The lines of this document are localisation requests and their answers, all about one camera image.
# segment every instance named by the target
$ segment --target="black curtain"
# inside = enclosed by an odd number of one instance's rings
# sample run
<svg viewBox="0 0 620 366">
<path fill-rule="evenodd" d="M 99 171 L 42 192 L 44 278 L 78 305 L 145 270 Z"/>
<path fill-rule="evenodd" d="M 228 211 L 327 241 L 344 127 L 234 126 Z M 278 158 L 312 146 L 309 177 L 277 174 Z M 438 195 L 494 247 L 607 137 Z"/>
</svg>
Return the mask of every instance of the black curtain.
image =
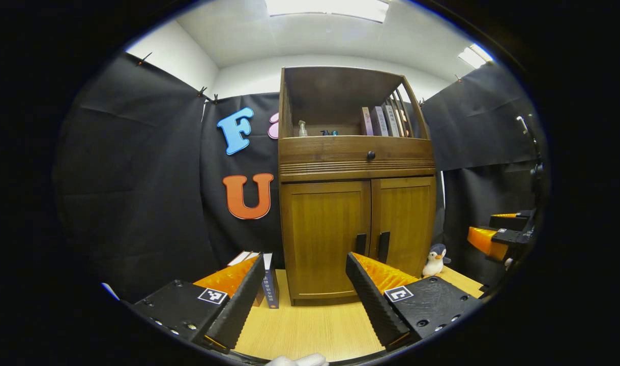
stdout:
<svg viewBox="0 0 620 366">
<path fill-rule="evenodd" d="M 443 243 L 450 266 L 484 285 L 495 285 L 505 273 L 502 263 L 468 243 L 468 227 L 488 226 L 493 214 L 528 210 L 534 206 L 529 170 L 533 161 L 486 165 L 445 171 Z"/>
<path fill-rule="evenodd" d="M 210 240 L 221 263 L 230 262 L 242 250 L 273 253 L 276 268 L 284 267 L 278 181 L 278 141 L 268 135 L 271 117 L 278 113 L 279 93 L 244 95 L 225 98 L 217 104 L 207 102 L 201 131 L 201 194 L 208 223 Z M 247 118 L 251 133 L 243 134 L 249 145 L 232 155 L 226 154 L 226 139 L 219 120 L 249 107 L 253 117 Z M 247 178 L 243 186 L 244 204 L 258 205 L 258 186 L 255 174 L 274 176 L 270 183 L 270 211 L 257 220 L 242 220 L 233 216 L 226 202 L 226 187 L 222 179 L 230 175 Z"/>
<path fill-rule="evenodd" d="M 468 227 L 487 226 L 491 214 L 535 206 L 529 171 L 536 152 L 516 119 L 523 116 L 546 153 L 535 108 L 507 70 L 487 63 L 426 100 L 422 112 L 436 167 L 443 170 L 442 243 L 450 266 L 484 285 L 495 285 L 504 266 L 486 260 L 468 243 Z"/>
<path fill-rule="evenodd" d="M 436 213 L 434 215 L 434 225 L 432 228 L 432 245 L 443 243 L 443 222 L 445 220 L 445 202 L 443 201 L 443 185 L 441 172 L 436 172 Z"/>
<path fill-rule="evenodd" d="M 53 174 L 75 262 L 130 302 L 219 269 L 199 195 L 203 100 L 138 61 L 119 56 L 79 94 Z"/>
</svg>

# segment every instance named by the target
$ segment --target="wooden cabinet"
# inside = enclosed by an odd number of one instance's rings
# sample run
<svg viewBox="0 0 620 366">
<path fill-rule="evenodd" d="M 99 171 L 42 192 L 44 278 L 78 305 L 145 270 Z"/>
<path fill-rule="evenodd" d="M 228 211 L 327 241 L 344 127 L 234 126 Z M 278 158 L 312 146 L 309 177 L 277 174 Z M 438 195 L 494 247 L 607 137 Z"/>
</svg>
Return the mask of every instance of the wooden cabinet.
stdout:
<svg viewBox="0 0 620 366">
<path fill-rule="evenodd" d="M 421 139 L 359 135 L 363 106 L 400 106 L 404 87 Z M 395 109 L 398 118 L 405 107 Z M 421 109 L 401 75 L 340 67 L 282 70 L 279 189 L 289 294 L 355 295 L 348 252 L 420 275 L 431 243 L 435 166 Z M 298 120 L 308 137 L 298 136 Z M 320 136 L 320 130 L 340 135 Z"/>
<path fill-rule="evenodd" d="M 292 298 L 355 295 L 345 257 L 370 232 L 368 181 L 284 185 L 280 190 L 287 281 Z"/>
<path fill-rule="evenodd" d="M 435 189 L 434 176 L 371 181 L 368 257 L 412 276 L 421 275 L 431 244 Z"/>
</svg>

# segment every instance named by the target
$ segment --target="book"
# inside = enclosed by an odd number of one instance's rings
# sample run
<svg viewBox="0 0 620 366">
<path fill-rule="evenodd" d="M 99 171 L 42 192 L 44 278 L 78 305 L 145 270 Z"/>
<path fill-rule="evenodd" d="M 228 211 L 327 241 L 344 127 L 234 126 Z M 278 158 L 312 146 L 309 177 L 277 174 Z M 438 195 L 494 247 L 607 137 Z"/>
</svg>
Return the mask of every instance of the book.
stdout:
<svg viewBox="0 0 620 366">
<path fill-rule="evenodd" d="M 267 297 L 267 304 L 270 309 L 277 309 L 280 306 L 278 299 L 278 278 L 276 269 L 271 265 L 271 253 L 264 254 L 265 278 L 262 280 L 262 289 Z"/>
<path fill-rule="evenodd" d="M 396 100 L 390 98 L 389 105 L 391 105 L 391 109 L 394 111 L 396 123 L 398 124 L 398 133 L 400 134 L 400 137 L 405 137 L 405 127 L 403 127 L 402 120 L 400 119 L 400 112 L 398 111 L 398 104 L 396 104 Z"/>
<path fill-rule="evenodd" d="M 373 107 L 373 111 L 371 113 L 371 123 L 373 123 L 373 133 L 376 136 L 389 136 L 385 114 L 382 112 L 381 106 Z"/>
<path fill-rule="evenodd" d="M 373 136 L 373 123 L 371 123 L 368 107 L 362 107 L 362 135 Z"/>
<path fill-rule="evenodd" d="M 256 255 L 260 254 L 259 252 L 242 252 L 237 255 L 237 257 L 233 258 L 228 263 L 228 266 L 234 266 L 243 260 L 251 259 Z M 265 277 L 262 279 L 262 286 L 258 289 L 258 294 L 256 295 L 256 299 L 253 302 L 253 306 L 260 306 L 263 299 L 267 299 L 267 303 L 270 309 L 279 308 L 280 302 L 278 298 L 278 278 L 276 277 L 276 270 L 271 263 L 272 253 L 263 253 L 263 259 L 265 264 Z"/>
<path fill-rule="evenodd" d="M 387 123 L 389 124 L 389 130 L 391 131 L 391 136 L 400 137 L 400 132 L 398 132 L 398 123 L 396 122 L 396 116 L 393 114 L 393 108 L 388 104 L 384 108 L 385 116 L 387 118 Z"/>
</svg>

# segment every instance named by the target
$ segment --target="white wall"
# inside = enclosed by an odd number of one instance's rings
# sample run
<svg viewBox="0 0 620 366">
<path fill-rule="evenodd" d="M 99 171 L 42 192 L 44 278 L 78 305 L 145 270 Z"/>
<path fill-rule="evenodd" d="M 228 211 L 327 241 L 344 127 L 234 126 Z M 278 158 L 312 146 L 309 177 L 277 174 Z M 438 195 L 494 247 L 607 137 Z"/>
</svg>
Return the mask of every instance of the white wall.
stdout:
<svg viewBox="0 0 620 366">
<path fill-rule="evenodd" d="M 369 58 L 336 55 L 299 55 L 271 57 L 226 67 L 215 78 L 214 92 L 219 98 L 270 93 L 280 90 L 280 69 L 299 66 L 341 66 L 381 70 L 407 77 L 416 98 L 428 99 L 454 82 L 420 70 Z"/>
<path fill-rule="evenodd" d="M 145 35 L 127 52 L 172 74 L 196 90 L 206 86 L 205 95 L 212 98 L 213 84 L 219 69 L 214 61 L 175 20 Z"/>
</svg>

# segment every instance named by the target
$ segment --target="standing book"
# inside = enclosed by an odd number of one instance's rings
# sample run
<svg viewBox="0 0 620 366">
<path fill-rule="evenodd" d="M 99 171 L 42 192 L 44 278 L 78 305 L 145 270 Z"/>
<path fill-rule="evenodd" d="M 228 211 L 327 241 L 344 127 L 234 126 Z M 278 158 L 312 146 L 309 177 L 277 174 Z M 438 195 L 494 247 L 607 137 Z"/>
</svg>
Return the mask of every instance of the standing book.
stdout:
<svg viewBox="0 0 620 366">
<path fill-rule="evenodd" d="M 362 107 L 362 135 L 374 136 L 373 123 L 371 123 L 371 114 L 368 113 L 368 107 Z"/>
<path fill-rule="evenodd" d="M 384 106 L 384 112 L 387 118 L 387 123 L 389 124 L 391 136 L 400 137 L 400 132 L 398 132 L 398 122 L 396 122 L 396 117 L 393 114 L 393 108 L 389 105 L 386 105 Z"/>
<path fill-rule="evenodd" d="M 271 253 L 264 254 L 265 260 L 265 278 L 262 280 L 262 289 L 267 297 L 267 303 L 270 309 L 277 309 L 280 306 L 278 299 L 278 279 L 276 278 L 276 269 L 271 264 Z"/>
<path fill-rule="evenodd" d="M 395 100 L 389 98 L 387 100 L 389 106 L 391 106 L 391 110 L 393 111 L 393 116 L 396 119 L 396 124 L 398 125 L 398 134 L 400 137 L 405 137 L 405 128 L 402 125 L 402 120 L 400 119 L 400 112 L 398 112 L 398 104 L 394 104 Z"/>
<path fill-rule="evenodd" d="M 371 123 L 373 123 L 373 133 L 376 136 L 389 136 L 385 114 L 382 112 L 381 106 L 373 107 L 373 111 L 371 112 Z"/>
</svg>

